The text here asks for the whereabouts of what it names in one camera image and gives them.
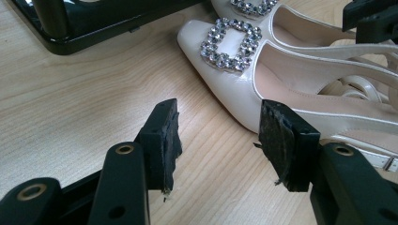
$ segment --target black plastic object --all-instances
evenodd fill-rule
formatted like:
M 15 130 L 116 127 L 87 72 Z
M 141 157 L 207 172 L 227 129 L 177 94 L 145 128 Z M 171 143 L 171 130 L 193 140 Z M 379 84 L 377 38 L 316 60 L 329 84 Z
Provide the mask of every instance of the black plastic object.
M 11 190 L 0 201 L 0 225 L 149 224 L 147 190 L 170 193 L 181 153 L 176 99 L 165 100 L 134 142 L 109 149 L 101 171 L 62 189 L 55 179 L 37 178 Z
M 318 224 L 398 224 L 398 186 L 360 151 L 329 143 L 317 162 L 311 203 Z
M 143 148 L 135 142 L 113 146 L 106 154 L 88 225 L 116 220 L 149 224 L 148 207 Z
M 397 0 L 356 0 L 344 7 L 343 31 L 357 27 L 357 43 L 398 41 Z
M 316 221 L 398 224 L 398 185 L 384 180 L 357 149 L 319 145 L 319 132 L 282 103 L 263 100 L 259 140 L 289 191 L 307 191 Z
M 259 141 L 264 154 L 289 191 L 308 191 L 311 159 L 318 153 L 320 133 L 280 102 L 263 100 Z
M 205 0 L 8 1 L 51 53 L 66 55 Z
M 163 193 L 173 190 L 176 158 L 182 154 L 176 101 L 159 103 L 135 139 L 145 149 L 147 181 L 150 189 Z
M 61 187 L 53 178 L 35 178 L 11 190 L 0 202 L 0 224 L 56 224 Z

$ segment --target rhinestone buckle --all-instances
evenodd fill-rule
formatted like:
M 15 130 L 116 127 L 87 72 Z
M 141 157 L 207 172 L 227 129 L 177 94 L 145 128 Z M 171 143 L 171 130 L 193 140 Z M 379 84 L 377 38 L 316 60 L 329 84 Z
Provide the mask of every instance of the rhinestone buckle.
M 238 13 L 250 19 L 258 19 L 268 15 L 278 0 L 262 0 L 261 3 L 256 7 L 252 3 L 246 3 L 245 0 L 231 0 L 233 9 Z
M 235 57 L 230 57 L 227 53 L 218 53 L 220 44 L 229 28 L 245 32 L 245 38 L 240 43 L 238 53 Z M 258 41 L 261 39 L 261 29 L 253 27 L 247 22 L 238 20 L 218 19 L 215 26 L 211 27 L 207 34 L 207 40 L 201 44 L 200 54 L 202 58 L 211 66 L 228 72 L 243 72 L 252 62 L 250 58 L 254 55 Z

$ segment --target cream pointed-toe shoe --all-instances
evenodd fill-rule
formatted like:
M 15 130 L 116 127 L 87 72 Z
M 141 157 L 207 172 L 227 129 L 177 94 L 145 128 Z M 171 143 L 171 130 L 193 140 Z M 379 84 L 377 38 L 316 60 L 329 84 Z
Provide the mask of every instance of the cream pointed-toe shoe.
M 327 93 L 325 88 L 331 83 L 358 77 L 362 84 L 342 85 L 359 96 L 377 93 L 367 79 L 397 90 L 396 73 L 290 52 L 260 40 L 258 32 L 258 28 L 234 20 L 221 19 L 216 25 L 190 21 L 181 28 L 177 40 L 214 95 L 247 129 L 258 132 L 261 100 L 272 99 L 289 106 L 318 129 L 321 139 L 354 145 L 375 166 L 389 163 L 388 170 L 398 170 L 397 105 L 394 109 L 377 97 L 320 95 Z M 396 99 L 396 92 L 390 94 Z
M 289 51 L 367 63 L 372 62 L 365 61 L 359 56 L 384 54 L 388 67 L 398 69 L 398 46 L 390 40 L 382 44 L 333 45 L 338 40 L 355 40 L 356 34 L 350 31 L 342 32 L 340 27 L 314 20 L 284 4 L 277 3 L 276 0 L 256 2 L 258 5 L 245 0 L 211 0 L 221 18 L 237 19 L 258 26 L 262 29 L 265 39 Z M 262 10 L 261 8 L 265 8 L 264 15 L 253 13 Z

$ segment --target wooden table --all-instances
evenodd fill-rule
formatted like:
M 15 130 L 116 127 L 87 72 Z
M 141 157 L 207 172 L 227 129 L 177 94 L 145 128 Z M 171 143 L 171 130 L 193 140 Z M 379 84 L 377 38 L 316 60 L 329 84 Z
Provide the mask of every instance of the wooden table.
M 284 1 L 341 26 L 348 0 Z M 62 187 L 101 169 L 133 141 L 154 106 L 177 98 L 183 154 L 175 189 L 149 191 L 152 224 L 315 224 L 308 193 L 275 186 L 256 134 L 211 94 L 176 42 L 188 20 L 214 22 L 209 2 L 69 56 L 48 52 L 0 2 L 0 197 L 35 177 Z M 397 181 L 397 176 L 383 173 Z

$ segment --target metal rivet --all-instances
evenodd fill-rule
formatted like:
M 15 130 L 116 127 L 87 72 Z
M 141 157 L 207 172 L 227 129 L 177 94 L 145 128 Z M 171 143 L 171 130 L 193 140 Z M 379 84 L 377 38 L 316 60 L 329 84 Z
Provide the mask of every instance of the metal rivet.
M 127 145 L 122 145 L 122 146 L 118 147 L 116 149 L 116 152 L 119 155 L 126 155 L 126 154 L 132 152 L 132 150 L 134 150 L 134 147 L 127 144 Z
M 351 149 L 349 149 L 349 148 L 345 148 L 345 147 L 342 147 L 342 146 L 336 146 L 336 147 L 333 148 L 333 150 L 334 150 L 334 152 L 336 152 L 336 153 L 338 153 L 338 154 L 340 154 L 342 156 L 346 156 L 346 157 L 354 156 L 354 152 Z
M 47 189 L 47 186 L 44 184 L 35 184 L 28 187 L 25 187 L 20 191 L 17 195 L 17 199 L 19 201 L 29 201 L 35 199 L 40 196 Z

